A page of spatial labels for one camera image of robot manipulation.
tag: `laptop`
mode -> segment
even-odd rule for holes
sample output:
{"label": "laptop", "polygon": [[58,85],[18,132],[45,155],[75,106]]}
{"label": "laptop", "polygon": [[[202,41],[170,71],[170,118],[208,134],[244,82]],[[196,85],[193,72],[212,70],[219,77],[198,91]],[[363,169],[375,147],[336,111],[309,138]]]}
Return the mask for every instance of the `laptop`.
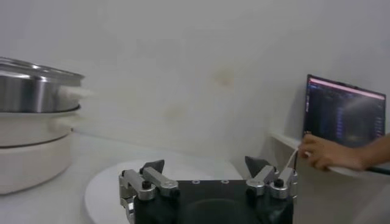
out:
{"label": "laptop", "polygon": [[[384,136],[385,124],[385,94],[307,76],[304,132],[355,148]],[[390,174],[390,163],[368,171]]]}

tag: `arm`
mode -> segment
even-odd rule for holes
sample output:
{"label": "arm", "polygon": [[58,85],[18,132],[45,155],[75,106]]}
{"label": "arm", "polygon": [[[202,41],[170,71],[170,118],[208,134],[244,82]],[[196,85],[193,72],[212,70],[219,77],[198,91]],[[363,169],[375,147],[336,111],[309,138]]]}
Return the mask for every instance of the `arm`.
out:
{"label": "arm", "polygon": [[[311,156],[307,156],[305,152],[310,152]],[[390,135],[357,149],[344,147],[313,135],[305,135],[298,153],[300,157],[307,158],[311,166],[320,170],[327,170],[328,166],[365,170],[390,161]]]}

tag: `white pot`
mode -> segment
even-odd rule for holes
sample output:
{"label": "white pot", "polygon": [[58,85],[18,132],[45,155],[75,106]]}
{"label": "white pot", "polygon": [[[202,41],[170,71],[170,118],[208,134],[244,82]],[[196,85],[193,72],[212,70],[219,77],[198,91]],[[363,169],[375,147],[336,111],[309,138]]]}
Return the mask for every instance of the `white pot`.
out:
{"label": "white pot", "polygon": [[0,194],[40,184],[70,165],[71,135],[45,144],[0,150]]}
{"label": "white pot", "polygon": [[0,113],[0,150],[61,138],[80,122],[76,112]]}

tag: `white cable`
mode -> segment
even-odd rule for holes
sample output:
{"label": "white cable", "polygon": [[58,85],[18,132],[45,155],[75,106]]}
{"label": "white cable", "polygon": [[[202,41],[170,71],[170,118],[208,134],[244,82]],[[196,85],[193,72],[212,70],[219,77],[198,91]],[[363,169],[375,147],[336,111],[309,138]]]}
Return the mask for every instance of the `white cable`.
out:
{"label": "white cable", "polygon": [[298,148],[295,148],[294,151],[293,151],[293,153],[292,153],[292,155],[291,155],[290,158],[288,159],[287,164],[284,166],[283,170],[285,170],[285,169],[288,167],[288,165],[291,163],[291,161],[293,160],[293,158],[294,158],[294,156],[295,156],[295,154],[296,154],[297,152],[298,152]]}

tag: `pot handle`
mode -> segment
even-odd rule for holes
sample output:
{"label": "pot handle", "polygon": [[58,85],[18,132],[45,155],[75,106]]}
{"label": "pot handle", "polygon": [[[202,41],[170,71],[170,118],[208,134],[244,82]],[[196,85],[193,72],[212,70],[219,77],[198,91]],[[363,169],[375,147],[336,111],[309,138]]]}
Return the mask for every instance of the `pot handle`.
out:
{"label": "pot handle", "polygon": [[93,96],[94,92],[76,86],[60,86],[59,94],[69,100],[79,100]]}
{"label": "pot handle", "polygon": [[74,128],[79,125],[80,121],[84,120],[79,115],[55,117],[49,123],[49,126],[53,130],[59,130],[63,128]]}

